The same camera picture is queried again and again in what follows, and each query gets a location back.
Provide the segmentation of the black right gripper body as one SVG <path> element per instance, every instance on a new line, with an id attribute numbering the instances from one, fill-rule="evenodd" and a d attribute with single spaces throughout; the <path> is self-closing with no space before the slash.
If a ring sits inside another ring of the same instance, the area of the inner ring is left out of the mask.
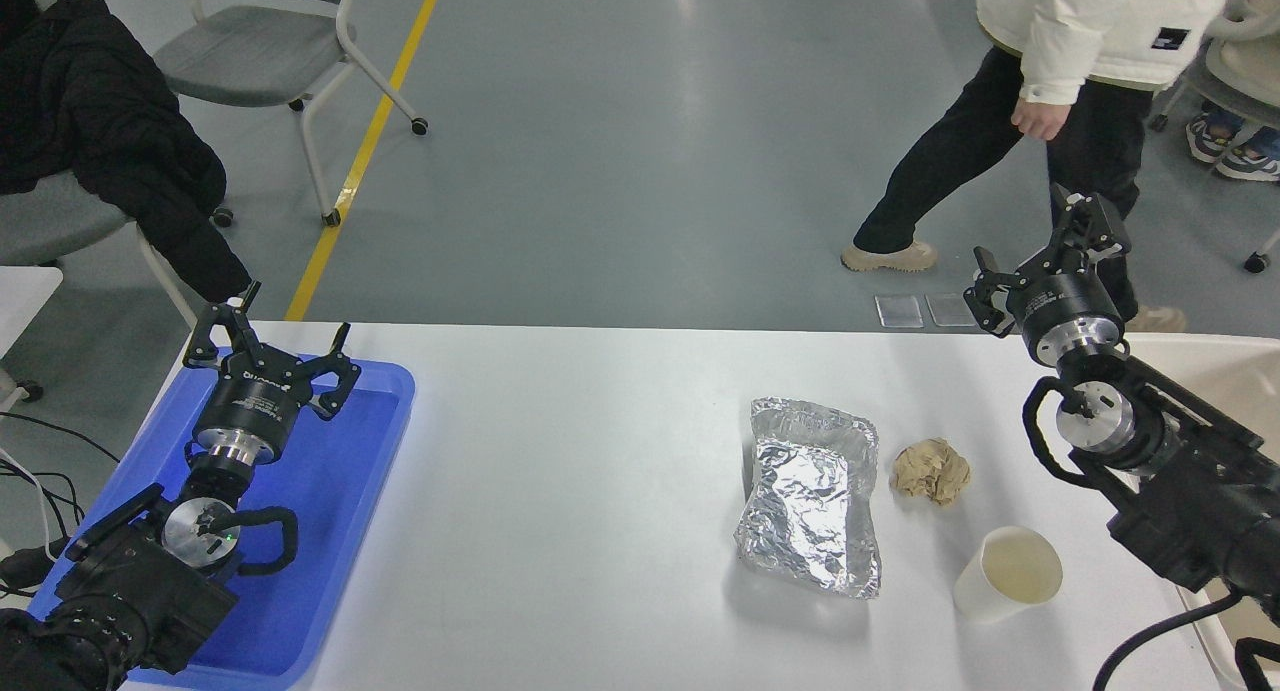
<path id="1" fill-rule="evenodd" d="M 1089 270 L 1053 273 L 1034 264 L 1018 270 L 1007 290 L 1007 312 L 1027 343 L 1044 339 L 1064 322 L 1101 322 L 1103 337 L 1116 343 L 1123 337 L 1123 319 L 1102 282 Z"/>

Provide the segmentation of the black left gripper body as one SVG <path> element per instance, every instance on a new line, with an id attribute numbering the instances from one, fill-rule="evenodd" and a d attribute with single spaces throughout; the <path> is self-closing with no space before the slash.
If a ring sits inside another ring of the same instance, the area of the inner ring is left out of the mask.
<path id="1" fill-rule="evenodd" d="M 197 418 L 197 441 L 216 441 L 232 433 L 287 441 L 306 401 L 294 392 L 301 383 L 300 363 L 283 352 L 269 352 L 265 360 L 253 360 L 247 352 L 225 354 Z"/>

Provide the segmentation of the person's hand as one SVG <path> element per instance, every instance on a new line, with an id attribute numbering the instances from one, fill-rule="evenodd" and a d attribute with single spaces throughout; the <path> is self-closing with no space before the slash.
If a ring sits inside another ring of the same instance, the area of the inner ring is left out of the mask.
<path id="1" fill-rule="evenodd" d="M 1010 122 L 1020 134 L 1028 138 L 1052 141 L 1064 129 L 1073 104 L 1033 102 L 1016 99 Z"/>

